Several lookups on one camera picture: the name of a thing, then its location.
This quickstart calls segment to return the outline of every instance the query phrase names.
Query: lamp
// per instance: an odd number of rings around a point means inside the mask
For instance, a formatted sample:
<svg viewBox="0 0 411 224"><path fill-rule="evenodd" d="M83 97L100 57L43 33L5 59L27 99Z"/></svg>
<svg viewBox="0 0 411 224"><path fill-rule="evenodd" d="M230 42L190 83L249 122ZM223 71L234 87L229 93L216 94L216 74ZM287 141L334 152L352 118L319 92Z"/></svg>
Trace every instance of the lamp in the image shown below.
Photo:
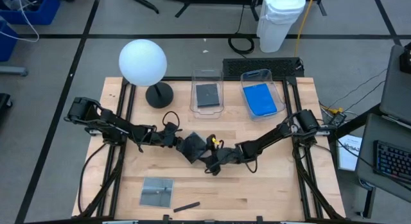
<svg viewBox="0 0 411 224"><path fill-rule="evenodd" d="M166 55L150 40L129 42L120 52L119 67L124 78L136 86L149 86L146 100L154 108L164 108L173 101L173 89L160 82L166 74Z"/></svg>

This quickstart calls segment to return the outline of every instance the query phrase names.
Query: keyboard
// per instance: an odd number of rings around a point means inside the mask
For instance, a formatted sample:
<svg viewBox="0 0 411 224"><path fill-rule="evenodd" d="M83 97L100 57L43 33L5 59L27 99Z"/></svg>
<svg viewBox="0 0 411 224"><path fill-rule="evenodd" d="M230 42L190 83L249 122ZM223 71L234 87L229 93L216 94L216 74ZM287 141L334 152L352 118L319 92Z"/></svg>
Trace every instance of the keyboard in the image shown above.
<svg viewBox="0 0 411 224"><path fill-rule="evenodd" d="M241 74L269 69L273 77L296 76L304 77L304 68L300 67L299 58L236 58L223 60L223 72L226 76L241 76Z"/></svg>
<svg viewBox="0 0 411 224"><path fill-rule="evenodd" d="M411 184L410 150L383 141L375 141L374 150L376 173Z"/></svg>

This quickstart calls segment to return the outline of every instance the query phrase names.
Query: wooden table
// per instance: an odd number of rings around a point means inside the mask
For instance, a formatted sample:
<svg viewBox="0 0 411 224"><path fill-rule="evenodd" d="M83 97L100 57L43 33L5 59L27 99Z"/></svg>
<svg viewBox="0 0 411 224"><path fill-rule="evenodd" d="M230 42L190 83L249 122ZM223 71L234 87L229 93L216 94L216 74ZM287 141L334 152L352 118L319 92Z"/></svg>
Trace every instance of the wooden table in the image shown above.
<svg viewBox="0 0 411 224"><path fill-rule="evenodd" d="M150 107L145 100L146 87L136 90L131 122L133 124L157 125L163 129L162 117L169 111L175 111L181 120L179 132L187 137L192 131L207 137L215 134L217 139L225 141L225 147L234 147L234 143L252 140L275 128L286 117L286 110L274 118L253 122L244 106L239 82L224 82L225 109L219 119L195 119L189 109L191 82L168 82L174 90L171 105L162 109ZM283 96L281 83L276 83L280 96ZM298 78L302 108L311 109L321 118L319 101L312 78ZM121 78L106 78L101 95L101 105L116 111ZM289 86L290 99L294 107L294 98ZM168 118L176 123L173 116ZM318 144L328 148L325 137L317 137ZM87 157L101 146L101 137L91 137ZM222 166L217 177L205 174L205 164L196 161L190 164L174 148L142 146L140 153L136 144L127 142L127 151L121 177L116 216L118 220L161 220L169 214L174 220L221 220L255 221L256 216L263 216L265 221L304 220L300 199L297 171L292 157L291 139L284 139L264 150L258 158L258 171L250 173L244 164ZM83 179L82 207L94 198L100 189L105 170L107 153L105 148L97 154L87 166ZM312 147L313 166L320 191L335 210L345 216L341 194L330 152ZM140 194L144 177L164 177L174 179L171 209L140 206ZM315 208L310 189L307 187L311 216L315 217ZM111 191L106 201L110 201ZM200 202L201 205L173 213L172 209ZM108 213L109 202L105 212ZM75 205L73 215L78 214Z"/></svg>

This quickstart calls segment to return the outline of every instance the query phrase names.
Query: clear plastic container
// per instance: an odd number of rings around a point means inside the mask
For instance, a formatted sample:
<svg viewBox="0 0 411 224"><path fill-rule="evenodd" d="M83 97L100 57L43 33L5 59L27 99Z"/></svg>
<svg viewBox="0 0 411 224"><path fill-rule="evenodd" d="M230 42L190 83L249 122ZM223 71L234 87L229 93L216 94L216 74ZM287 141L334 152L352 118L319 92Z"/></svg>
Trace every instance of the clear plastic container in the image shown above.
<svg viewBox="0 0 411 224"><path fill-rule="evenodd" d="M275 83L272 81L271 71L268 69L243 73L241 75L241 93L253 121L269 119L285 108Z"/></svg>
<svg viewBox="0 0 411 224"><path fill-rule="evenodd" d="M224 110L223 72L221 70L194 70L191 81L190 109L195 118L216 119Z"/></svg>

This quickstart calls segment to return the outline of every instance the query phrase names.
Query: white paper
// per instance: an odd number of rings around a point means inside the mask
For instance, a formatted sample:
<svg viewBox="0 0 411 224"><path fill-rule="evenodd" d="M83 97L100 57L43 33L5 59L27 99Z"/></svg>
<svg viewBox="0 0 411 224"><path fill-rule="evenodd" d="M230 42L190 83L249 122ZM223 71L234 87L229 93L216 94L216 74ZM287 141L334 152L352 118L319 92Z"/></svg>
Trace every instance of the white paper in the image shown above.
<svg viewBox="0 0 411 224"><path fill-rule="evenodd" d="M361 148L361 137L355 137L352 135L346 135L340 138L340 142L348 148L355 155L360 154ZM349 153L344 147L338 143L338 168L348 171L354 171L355 166L357 165L357 157Z"/></svg>

